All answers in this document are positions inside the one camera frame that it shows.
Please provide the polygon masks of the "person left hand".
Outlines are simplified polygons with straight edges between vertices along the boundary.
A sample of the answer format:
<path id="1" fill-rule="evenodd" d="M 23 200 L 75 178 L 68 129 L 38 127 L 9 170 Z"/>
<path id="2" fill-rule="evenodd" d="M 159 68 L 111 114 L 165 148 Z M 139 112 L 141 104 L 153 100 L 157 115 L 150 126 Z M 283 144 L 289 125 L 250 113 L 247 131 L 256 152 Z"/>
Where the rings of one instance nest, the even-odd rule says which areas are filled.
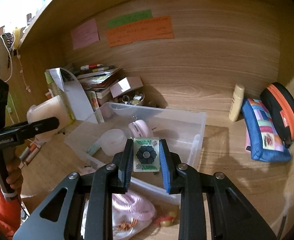
<path id="1" fill-rule="evenodd" d="M 6 164 L 6 168 L 8 171 L 8 177 L 6 181 L 10 185 L 10 187 L 16 191 L 21 191 L 24 181 L 21 168 L 19 167 L 20 164 L 21 160 L 16 155 L 14 155 L 14 157 Z"/>

